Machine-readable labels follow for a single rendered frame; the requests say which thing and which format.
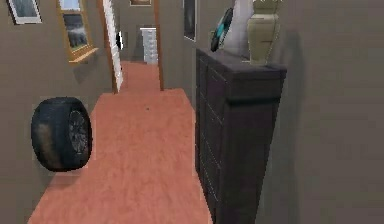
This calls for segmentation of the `dark wooden chest of drawers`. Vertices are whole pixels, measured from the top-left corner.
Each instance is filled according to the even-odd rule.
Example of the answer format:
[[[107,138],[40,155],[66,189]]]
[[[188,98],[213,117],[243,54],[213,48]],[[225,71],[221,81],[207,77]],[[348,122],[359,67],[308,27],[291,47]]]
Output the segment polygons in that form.
[[[255,224],[286,73],[196,51],[195,169],[213,224]]]

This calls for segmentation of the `white chest of drawers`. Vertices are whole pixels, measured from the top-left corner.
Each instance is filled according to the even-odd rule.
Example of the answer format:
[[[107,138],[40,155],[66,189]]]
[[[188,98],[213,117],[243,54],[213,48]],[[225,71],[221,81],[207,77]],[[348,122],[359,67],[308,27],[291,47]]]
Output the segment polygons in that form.
[[[155,28],[141,28],[143,38],[144,61],[148,64],[158,63],[157,39]]]

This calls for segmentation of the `black and teal disc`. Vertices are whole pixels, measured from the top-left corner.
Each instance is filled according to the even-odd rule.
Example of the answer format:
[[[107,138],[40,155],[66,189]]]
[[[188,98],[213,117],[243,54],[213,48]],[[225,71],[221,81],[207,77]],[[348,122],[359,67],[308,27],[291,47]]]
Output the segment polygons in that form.
[[[228,8],[224,13],[223,17],[220,19],[214,34],[211,38],[211,51],[215,52],[223,44],[225,36],[229,31],[233,18],[233,9]]]

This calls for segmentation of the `dark framed picture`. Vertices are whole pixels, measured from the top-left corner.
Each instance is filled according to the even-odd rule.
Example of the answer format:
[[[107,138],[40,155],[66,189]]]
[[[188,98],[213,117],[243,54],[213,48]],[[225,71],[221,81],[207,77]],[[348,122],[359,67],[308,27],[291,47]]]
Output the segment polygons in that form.
[[[196,0],[183,0],[184,36],[191,40],[195,39],[195,8]]]

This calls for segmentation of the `pale grey vase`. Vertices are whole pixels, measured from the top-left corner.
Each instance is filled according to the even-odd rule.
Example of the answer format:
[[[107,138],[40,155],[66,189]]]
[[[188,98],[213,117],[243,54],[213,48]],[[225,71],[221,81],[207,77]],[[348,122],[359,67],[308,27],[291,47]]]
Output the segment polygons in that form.
[[[253,14],[253,0],[235,0],[232,22],[224,40],[225,51],[249,57],[247,22]]]

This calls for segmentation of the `white room door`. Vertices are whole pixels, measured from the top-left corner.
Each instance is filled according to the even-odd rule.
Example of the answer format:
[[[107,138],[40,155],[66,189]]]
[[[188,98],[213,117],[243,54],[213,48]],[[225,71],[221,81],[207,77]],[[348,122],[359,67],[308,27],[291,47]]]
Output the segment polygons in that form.
[[[112,0],[102,0],[104,16],[106,21],[107,35],[109,48],[111,53],[111,59],[113,64],[114,84],[116,86],[116,92],[120,91],[121,84],[123,82],[122,67],[120,62],[119,45],[117,44],[117,32],[115,26],[115,17],[112,7]]]

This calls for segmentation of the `olive green vase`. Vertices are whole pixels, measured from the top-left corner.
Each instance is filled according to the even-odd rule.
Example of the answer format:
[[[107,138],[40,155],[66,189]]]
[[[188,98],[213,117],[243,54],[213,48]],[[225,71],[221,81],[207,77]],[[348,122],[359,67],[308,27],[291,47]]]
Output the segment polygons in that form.
[[[266,64],[279,31],[279,0],[254,0],[254,14],[247,22],[250,62]]]

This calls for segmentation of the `black car tyre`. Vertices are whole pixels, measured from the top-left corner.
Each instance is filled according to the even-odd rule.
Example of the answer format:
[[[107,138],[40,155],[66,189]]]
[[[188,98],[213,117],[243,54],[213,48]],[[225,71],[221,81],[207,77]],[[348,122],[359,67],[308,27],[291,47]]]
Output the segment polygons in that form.
[[[32,116],[31,140],[37,160],[47,170],[84,167],[92,153],[92,127],[83,103],[75,97],[43,100]]]

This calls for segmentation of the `wooden framed window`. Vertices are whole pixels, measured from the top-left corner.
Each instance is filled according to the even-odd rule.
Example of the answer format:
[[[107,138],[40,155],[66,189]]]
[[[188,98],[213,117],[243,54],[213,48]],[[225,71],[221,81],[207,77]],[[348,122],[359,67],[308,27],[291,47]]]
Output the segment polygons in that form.
[[[98,50],[91,37],[86,0],[56,0],[56,8],[68,60],[82,63]]]

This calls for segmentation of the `white framed picture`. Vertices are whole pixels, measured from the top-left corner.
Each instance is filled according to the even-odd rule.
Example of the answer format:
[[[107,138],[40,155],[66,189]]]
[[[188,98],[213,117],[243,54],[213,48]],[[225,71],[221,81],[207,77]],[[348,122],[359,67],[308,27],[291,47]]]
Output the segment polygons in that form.
[[[41,23],[36,0],[7,0],[12,18],[17,25]]]

